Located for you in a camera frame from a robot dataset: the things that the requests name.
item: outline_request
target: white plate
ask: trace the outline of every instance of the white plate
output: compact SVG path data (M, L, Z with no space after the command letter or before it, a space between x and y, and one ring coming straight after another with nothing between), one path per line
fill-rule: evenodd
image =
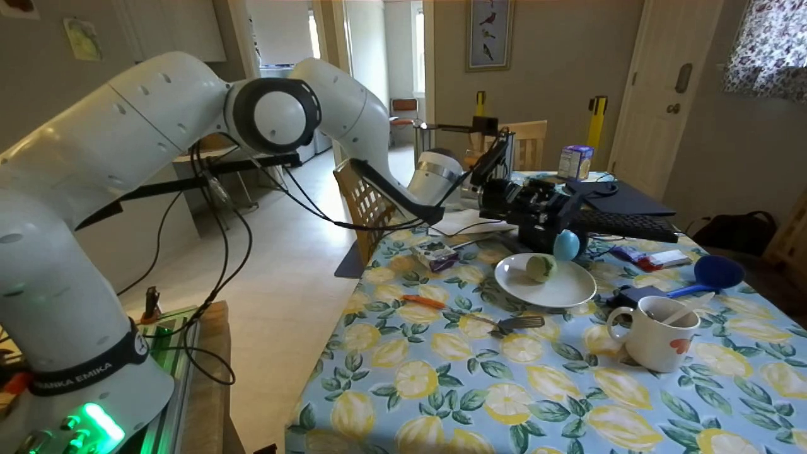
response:
M526 270L529 258L549 254L508 254L496 264L495 278L506 296L540 308L577 308L598 292L598 282L584 267L560 260L554 260L554 270L543 284L522 282L520 278Z

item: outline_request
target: blue object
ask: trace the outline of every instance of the blue object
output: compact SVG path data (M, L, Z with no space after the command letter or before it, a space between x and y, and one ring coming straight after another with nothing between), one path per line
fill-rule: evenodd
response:
M573 229L560 229L551 245L554 260L575 260L579 254L579 236Z
M717 292L717 289L739 284L743 278L743 270L735 263L717 258L717 254L704 254L696 263L693 273L696 273L693 284L667 289L666 296L667 298L685 298L685 296L698 296L698 292Z

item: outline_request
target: bottle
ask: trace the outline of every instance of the bottle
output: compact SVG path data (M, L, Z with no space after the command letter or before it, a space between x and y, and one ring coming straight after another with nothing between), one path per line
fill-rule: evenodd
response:
M570 144L560 154L556 176L560 180L588 180L589 158L595 151L583 144Z

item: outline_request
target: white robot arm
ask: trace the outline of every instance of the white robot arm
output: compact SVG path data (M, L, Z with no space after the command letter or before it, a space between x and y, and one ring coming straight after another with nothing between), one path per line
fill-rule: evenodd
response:
M382 104L321 61L299 64L289 80L224 84L202 61L167 52L0 154L0 326L32 368L29 388L0 422L0 452L15 452L24 433L60 452L81 436L75 422L62 429L66 419L87 403L115 427L96 450L115 452L171 397L171 379L148 357L72 229L206 134L284 151L318 125L398 190L386 163Z

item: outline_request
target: cup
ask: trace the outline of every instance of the cup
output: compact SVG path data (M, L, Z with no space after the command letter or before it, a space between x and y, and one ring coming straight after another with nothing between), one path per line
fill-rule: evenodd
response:
M631 331L624 335L618 335L612 328L621 316L631 318ZM635 364L650 371L676 371L700 318L677 301L645 296L635 308L614 308L604 326L609 337L623 341Z

